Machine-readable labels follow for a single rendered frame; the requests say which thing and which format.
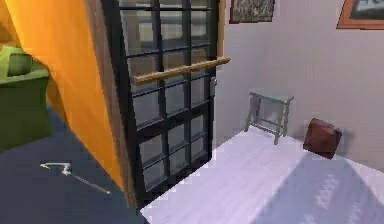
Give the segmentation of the dark-framed grey picture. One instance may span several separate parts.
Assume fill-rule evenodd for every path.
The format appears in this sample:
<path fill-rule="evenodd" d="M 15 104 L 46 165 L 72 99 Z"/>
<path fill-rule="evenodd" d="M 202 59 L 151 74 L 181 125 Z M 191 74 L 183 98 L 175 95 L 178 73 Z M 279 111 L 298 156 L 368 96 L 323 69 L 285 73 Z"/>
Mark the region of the dark-framed grey picture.
<path fill-rule="evenodd" d="M 271 22 L 275 0 L 231 0 L 231 24 Z"/>

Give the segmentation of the grey-green stool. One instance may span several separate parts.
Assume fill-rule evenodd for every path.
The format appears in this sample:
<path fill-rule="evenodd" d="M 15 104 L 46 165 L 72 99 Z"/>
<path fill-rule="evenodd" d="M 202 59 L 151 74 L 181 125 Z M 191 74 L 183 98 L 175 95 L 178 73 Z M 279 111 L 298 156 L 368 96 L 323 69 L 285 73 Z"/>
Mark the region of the grey-green stool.
<path fill-rule="evenodd" d="M 250 126 L 259 128 L 274 136 L 274 144 L 277 145 L 281 136 L 285 137 L 288 131 L 290 103 L 293 96 L 286 96 L 274 93 L 262 88 L 253 88 L 249 91 L 249 110 L 245 120 L 244 131 L 247 132 Z M 263 100 L 277 103 L 277 120 L 271 121 L 260 116 L 260 108 Z"/>

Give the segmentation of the white-headed stick on floor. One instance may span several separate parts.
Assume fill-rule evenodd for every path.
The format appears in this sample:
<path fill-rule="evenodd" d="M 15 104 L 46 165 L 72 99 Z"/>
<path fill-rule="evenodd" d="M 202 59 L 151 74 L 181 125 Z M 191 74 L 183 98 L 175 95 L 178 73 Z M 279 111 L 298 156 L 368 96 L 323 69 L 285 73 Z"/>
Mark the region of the white-headed stick on floor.
<path fill-rule="evenodd" d="M 71 170 L 71 164 L 68 163 L 68 162 L 47 162 L 47 163 L 41 163 L 40 164 L 40 167 L 43 167 L 43 168 L 46 168 L 46 169 L 50 169 L 52 166 L 59 166 L 62 168 L 61 170 L 61 173 L 64 175 L 64 176 L 70 176 L 100 192 L 103 192 L 107 195 L 110 195 L 111 192 L 95 183 L 91 183 L 89 181 L 87 181 L 86 179 L 78 176 L 77 174 L 73 173 L 72 170 Z"/>

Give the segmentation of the black glass-paned room door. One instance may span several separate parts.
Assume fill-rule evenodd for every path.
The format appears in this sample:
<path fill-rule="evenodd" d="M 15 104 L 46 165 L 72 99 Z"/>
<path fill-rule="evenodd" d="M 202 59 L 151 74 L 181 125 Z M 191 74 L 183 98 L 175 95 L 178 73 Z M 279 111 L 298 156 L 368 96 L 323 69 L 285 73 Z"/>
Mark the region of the black glass-paned room door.
<path fill-rule="evenodd" d="M 136 85 L 137 76 L 215 60 L 220 0 L 101 0 L 133 206 L 212 157 L 216 67 Z"/>

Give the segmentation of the brown leather bag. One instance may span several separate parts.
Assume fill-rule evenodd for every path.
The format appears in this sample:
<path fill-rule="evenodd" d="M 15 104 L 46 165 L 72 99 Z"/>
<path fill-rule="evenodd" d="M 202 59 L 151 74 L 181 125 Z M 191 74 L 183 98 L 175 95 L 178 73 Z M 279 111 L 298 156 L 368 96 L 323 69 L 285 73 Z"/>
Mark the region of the brown leather bag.
<path fill-rule="evenodd" d="M 329 122 L 313 118 L 308 125 L 303 148 L 331 160 L 340 143 L 342 132 Z"/>

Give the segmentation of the orange-framed picture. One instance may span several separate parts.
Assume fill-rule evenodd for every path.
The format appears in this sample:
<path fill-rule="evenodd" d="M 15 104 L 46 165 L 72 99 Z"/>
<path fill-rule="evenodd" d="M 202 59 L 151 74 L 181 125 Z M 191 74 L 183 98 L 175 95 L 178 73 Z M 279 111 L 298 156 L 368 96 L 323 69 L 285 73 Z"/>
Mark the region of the orange-framed picture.
<path fill-rule="evenodd" d="M 384 30 L 384 0 L 344 0 L 336 28 Z"/>

